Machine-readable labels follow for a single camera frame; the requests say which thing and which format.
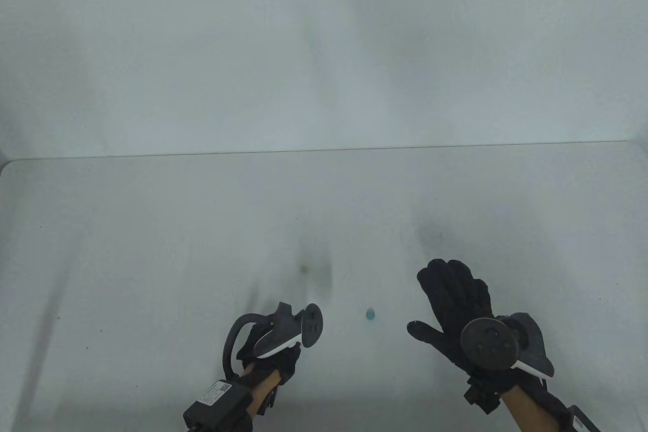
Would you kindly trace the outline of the person's left hand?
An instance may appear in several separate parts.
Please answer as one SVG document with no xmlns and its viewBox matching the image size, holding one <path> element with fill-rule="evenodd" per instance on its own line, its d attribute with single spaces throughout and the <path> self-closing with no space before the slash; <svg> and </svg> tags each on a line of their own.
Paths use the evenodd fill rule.
<svg viewBox="0 0 648 432">
<path fill-rule="evenodd" d="M 245 344 L 236 354 L 236 359 L 241 361 L 244 369 L 252 366 L 252 371 L 241 377 L 241 383 L 256 387 L 276 371 L 279 375 L 278 385 L 284 385 L 294 375 L 296 362 L 301 353 L 300 344 L 285 348 L 268 358 L 254 357 L 253 348 L 255 344 L 270 330 L 270 325 L 261 323 L 254 325 Z"/>
</svg>

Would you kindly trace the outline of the person's right hand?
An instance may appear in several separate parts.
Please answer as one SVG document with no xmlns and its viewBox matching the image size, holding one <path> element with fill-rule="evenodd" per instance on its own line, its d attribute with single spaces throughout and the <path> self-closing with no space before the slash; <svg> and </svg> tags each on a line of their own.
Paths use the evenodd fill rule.
<svg viewBox="0 0 648 432">
<path fill-rule="evenodd" d="M 440 330 L 422 321 L 407 324 L 417 341 L 430 344 L 447 360 L 470 376 L 482 390 L 502 395 L 518 385 L 521 370 L 489 372 L 480 369 L 463 353 L 460 337 L 465 326 L 479 318 L 494 318 L 488 285 L 472 276 L 462 261 L 431 260 L 417 274 Z"/>
</svg>

